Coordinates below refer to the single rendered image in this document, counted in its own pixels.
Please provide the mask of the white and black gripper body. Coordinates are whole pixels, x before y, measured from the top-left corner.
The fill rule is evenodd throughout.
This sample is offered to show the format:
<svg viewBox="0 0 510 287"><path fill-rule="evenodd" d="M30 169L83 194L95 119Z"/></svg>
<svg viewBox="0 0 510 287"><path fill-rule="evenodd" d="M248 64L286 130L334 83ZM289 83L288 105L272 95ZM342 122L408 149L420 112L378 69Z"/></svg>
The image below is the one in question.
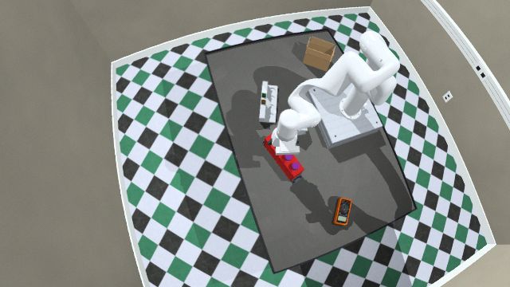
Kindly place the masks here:
<svg viewBox="0 0 510 287"><path fill-rule="evenodd" d="M274 147L279 147L280 146L280 140L279 140L279 137L277 136L277 128L274 129L274 131L272 133L272 136L271 136L271 139L272 138L273 138L272 145ZM297 141L297 134L295 136L295 144L296 144L296 141Z"/></svg>

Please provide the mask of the brown cardboard box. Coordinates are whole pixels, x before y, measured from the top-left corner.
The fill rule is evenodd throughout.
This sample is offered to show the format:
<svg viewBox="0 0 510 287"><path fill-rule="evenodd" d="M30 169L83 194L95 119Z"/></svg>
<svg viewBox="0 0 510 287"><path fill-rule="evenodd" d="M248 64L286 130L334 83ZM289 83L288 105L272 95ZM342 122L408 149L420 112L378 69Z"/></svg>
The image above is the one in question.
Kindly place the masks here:
<svg viewBox="0 0 510 287"><path fill-rule="evenodd" d="M331 57L334 55L334 44L316 37L312 37L311 41L308 42L308 51L306 48L307 52L305 51L303 63L327 72L332 60Z"/></svg>

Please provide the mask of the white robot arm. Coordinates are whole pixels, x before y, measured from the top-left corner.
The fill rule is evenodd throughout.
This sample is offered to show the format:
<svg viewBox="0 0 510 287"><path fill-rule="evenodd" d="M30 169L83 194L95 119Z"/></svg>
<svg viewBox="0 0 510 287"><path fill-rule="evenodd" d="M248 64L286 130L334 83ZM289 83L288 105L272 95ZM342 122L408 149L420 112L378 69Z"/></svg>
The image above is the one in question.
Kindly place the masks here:
<svg viewBox="0 0 510 287"><path fill-rule="evenodd" d="M360 116L368 99L375 105L388 99L397 84L393 75L400 68L399 60L376 32L363 33L359 46L366 62L358 54L348 51L322 78L305 81L293 91L288 98L291 109L283 111L278 122L280 146L275 149L276 155L299 155L300 147L295 144L297 132L321 121L321 115L305 95L310 88L317 87L332 96L339 96L352 83L354 86L347 98L339 104L341 113L350 120Z"/></svg>

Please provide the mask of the orange digital multimeter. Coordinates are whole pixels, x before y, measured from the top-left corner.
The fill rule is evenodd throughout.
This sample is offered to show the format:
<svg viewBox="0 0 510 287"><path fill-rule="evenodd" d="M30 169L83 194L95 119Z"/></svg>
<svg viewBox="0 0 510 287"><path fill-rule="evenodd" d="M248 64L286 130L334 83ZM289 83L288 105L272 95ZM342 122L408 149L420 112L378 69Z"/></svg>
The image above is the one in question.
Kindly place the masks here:
<svg viewBox="0 0 510 287"><path fill-rule="evenodd" d="M347 225L351 209L351 200L340 198L335 212L334 223L342 226Z"/></svg>

